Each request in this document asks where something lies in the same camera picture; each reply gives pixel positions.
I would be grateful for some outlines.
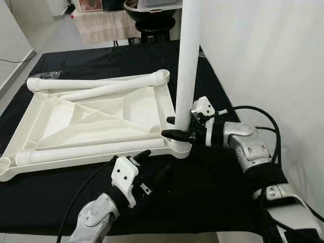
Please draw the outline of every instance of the white plastic part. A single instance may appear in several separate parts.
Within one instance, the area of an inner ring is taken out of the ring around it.
[[[126,90],[138,89],[144,86],[160,86],[165,83],[165,72],[163,70],[159,70],[144,77],[139,77],[133,80],[119,82],[111,85],[96,87],[93,89],[83,90],[72,94],[63,95],[60,98],[68,101],[75,101],[91,97],[119,93]]]
[[[38,77],[30,77],[27,80],[27,87],[30,91],[41,90],[78,90],[91,89],[104,85],[120,83],[121,80],[70,80],[70,79],[41,79]]]
[[[164,73],[167,74],[166,81],[168,81],[169,72],[164,70]],[[131,80],[144,76],[147,74],[108,80]],[[44,151],[163,139],[163,147],[149,147],[151,155],[171,154],[176,158],[185,158],[190,153],[190,148],[177,151],[171,141],[160,134],[162,130],[174,128],[173,125],[167,123],[167,117],[175,116],[167,84],[93,97],[78,102],[60,99],[59,97],[64,94],[75,92],[63,91],[54,89],[34,93],[10,143],[0,158],[0,181],[8,181],[20,173],[101,163],[111,160],[114,155],[134,156],[143,151],[143,149],[127,148],[116,153],[16,166],[16,154],[22,150]],[[110,131],[105,131],[107,127],[111,128]],[[127,136],[128,129],[135,133],[139,132],[139,134]]]
[[[15,156],[15,162],[16,166],[24,166],[54,160],[88,157],[99,154],[145,150],[149,148],[160,147],[164,147],[164,140],[162,138],[48,150],[22,150],[17,152]]]
[[[191,113],[202,113],[204,116],[215,114],[215,109],[206,96],[200,97],[192,105]]]
[[[316,229],[319,237],[321,239],[324,239],[324,234],[320,225],[318,224],[318,221],[312,215],[312,213],[301,204],[272,207],[268,209],[268,212],[273,219],[284,225],[287,225],[292,229]],[[288,243],[285,236],[286,230],[282,229],[279,226],[277,226],[277,228],[283,239],[283,242]]]
[[[175,129],[187,131],[196,80],[200,44],[201,1],[184,0],[182,7]],[[189,143],[173,141],[176,150],[187,150]]]
[[[137,167],[126,157],[119,157],[111,173],[111,184],[117,186],[127,198],[130,208],[136,205],[134,196],[132,195],[133,181],[138,175]]]
[[[209,119],[206,124],[206,146],[211,147],[212,146],[212,134],[213,134],[213,126],[214,126],[215,118]]]

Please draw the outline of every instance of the floor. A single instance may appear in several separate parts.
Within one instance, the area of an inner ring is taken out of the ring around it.
[[[25,234],[0,234],[0,243],[54,243],[56,237]],[[201,234],[136,234],[107,236],[103,243],[218,243],[216,233]],[[63,237],[61,243],[68,243]]]
[[[65,18],[61,20],[55,20],[51,25],[46,24],[40,26],[38,31],[34,31],[33,33],[29,32],[28,35],[30,44],[36,50],[37,54],[28,63],[7,93],[0,99],[0,115],[12,100],[19,87],[27,80],[29,73],[43,53],[113,47],[113,42],[95,45],[84,44],[74,20],[69,16],[65,16]],[[118,44],[120,46],[128,45],[128,41],[119,40]]]

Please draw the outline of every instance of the white backdrop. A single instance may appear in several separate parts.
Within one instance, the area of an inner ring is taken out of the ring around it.
[[[324,1],[203,0],[202,9],[201,46],[229,99],[274,116],[284,172],[324,216]]]

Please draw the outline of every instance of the table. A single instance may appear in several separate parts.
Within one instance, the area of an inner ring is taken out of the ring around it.
[[[135,28],[135,21],[125,10],[115,12],[84,12],[74,10],[72,13],[85,44],[118,41],[141,37]]]
[[[131,45],[43,54],[31,75],[62,70],[61,79],[100,79],[137,75],[164,68],[170,71],[169,89],[175,104],[179,42]],[[195,99],[206,95],[216,109],[230,106],[206,58],[197,68]],[[0,152],[32,98],[26,85],[0,117]],[[235,114],[227,120],[237,122]],[[134,233],[198,233],[250,231],[259,233],[251,192],[231,150],[194,146],[188,158],[170,155],[148,159],[147,173],[170,164],[174,187],[145,209],[125,212],[109,235]],[[0,232],[56,235],[66,209],[82,183],[101,164],[25,173],[0,183]],[[74,230],[80,209],[110,184],[106,167],[85,189],[71,211],[64,230]]]

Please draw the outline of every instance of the black cable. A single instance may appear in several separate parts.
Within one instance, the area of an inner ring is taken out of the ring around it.
[[[321,215],[319,215],[314,209],[312,209],[308,204],[307,204],[307,206],[308,206],[309,210],[312,212],[312,214],[324,223],[324,218]]]
[[[33,55],[32,57],[28,58],[28,59],[25,60],[25,61],[13,62],[13,61],[9,61],[9,60],[5,60],[5,59],[1,59],[1,58],[0,58],[0,61],[10,62],[10,63],[21,63],[21,62],[28,62],[29,60],[33,59],[35,56],[36,56],[36,52],[34,53],[34,55]]]
[[[12,13],[12,4],[11,4],[11,0],[9,0],[9,4],[10,4],[10,12]]]
[[[275,129],[273,128],[267,128],[267,127],[255,127],[256,129],[260,129],[260,130],[268,130],[268,131],[272,131],[274,133],[276,133]]]
[[[74,196],[71,204],[69,205],[65,215],[64,215],[64,218],[62,220],[62,223],[61,223],[61,226],[60,226],[60,230],[59,230],[59,233],[57,235],[57,239],[56,239],[56,243],[60,243],[61,242],[61,238],[62,238],[62,233],[63,233],[63,228],[64,228],[64,225],[65,225],[65,222],[67,220],[67,217],[69,216],[70,212],[71,212],[71,209],[75,203],[75,201],[77,200],[77,198],[80,196],[80,194],[83,192],[84,188],[89,184],[89,182],[104,168],[106,167],[107,165],[109,165],[112,160],[110,161],[107,161],[106,163],[104,163],[101,167],[99,167],[86,181],[85,183],[82,185],[82,187],[80,187],[79,191],[76,193],[76,195]]]

